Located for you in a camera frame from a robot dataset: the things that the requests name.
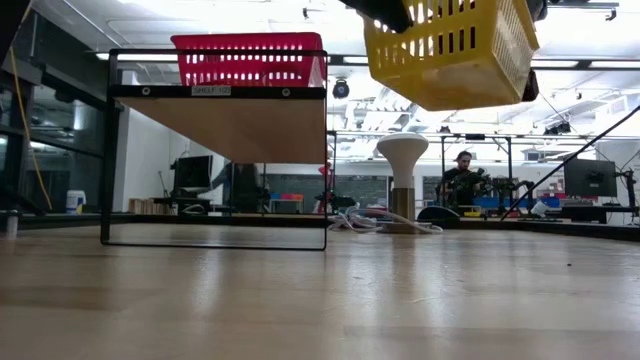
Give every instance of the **shelf label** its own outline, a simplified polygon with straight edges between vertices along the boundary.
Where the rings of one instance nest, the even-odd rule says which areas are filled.
[[[231,96],[231,86],[194,86],[191,96]]]

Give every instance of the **yellow cable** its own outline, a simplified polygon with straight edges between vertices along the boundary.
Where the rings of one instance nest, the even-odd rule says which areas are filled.
[[[9,54],[11,56],[11,66],[13,67],[13,79],[16,84],[16,93],[18,94],[18,104],[20,105],[20,114],[22,115],[22,123],[24,124],[24,135],[27,138],[27,143],[29,144],[29,148],[31,149],[31,157],[33,158],[33,165],[36,168],[36,174],[38,175],[40,188],[42,189],[42,193],[44,194],[45,199],[47,199],[49,210],[53,210],[53,206],[51,205],[51,199],[49,198],[47,189],[44,186],[44,181],[42,180],[42,175],[40,174],[40,167],[38,166],[36,153],[33,150],[33,148],[31,148],[31,133],[29,132],[29,124],[27,123],[27,113],[24,111],[24,104],[22,102],[22,94],[20,91],[20,80],[18,79],[18,69],[16,67],[16,57],[15,57],[15,54],[13,53],[13,47],[9,48]]]

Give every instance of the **white container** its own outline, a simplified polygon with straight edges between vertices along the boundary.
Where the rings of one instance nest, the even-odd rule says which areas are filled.
[[[82,214],[82,206],[87,203],[87,197],[82,190],[67,191],[67,214]]]

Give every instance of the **fluorescent light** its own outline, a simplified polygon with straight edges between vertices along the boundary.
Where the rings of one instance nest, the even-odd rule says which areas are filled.
[[[571,68],[571,67],[576,67],[578,65],[577,61],[567,61],[567,60],[533,60],[531,61],[531,66],[532,67],[539,67],[539,68],[558,68],[558,67],[566,67],[566,68]]]
[[[96,54],[100,60],[109,60],[108,53]],[[140,61],[140,62],[178,62],[178,55],[169,54],[120,54],[118,61]]]
[[[640,69],[640,61],[594,61],[591,67]]]
[[[366,56],[345,56],[343,61],[347,64],[368,64],[369,59]]]

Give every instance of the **yellow basket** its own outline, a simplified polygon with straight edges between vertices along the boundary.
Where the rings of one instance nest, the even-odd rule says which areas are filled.
[[[403,2],[403,34],[363,16],[374,79],[432,111],[521,101],[539,48],[526,0]]]

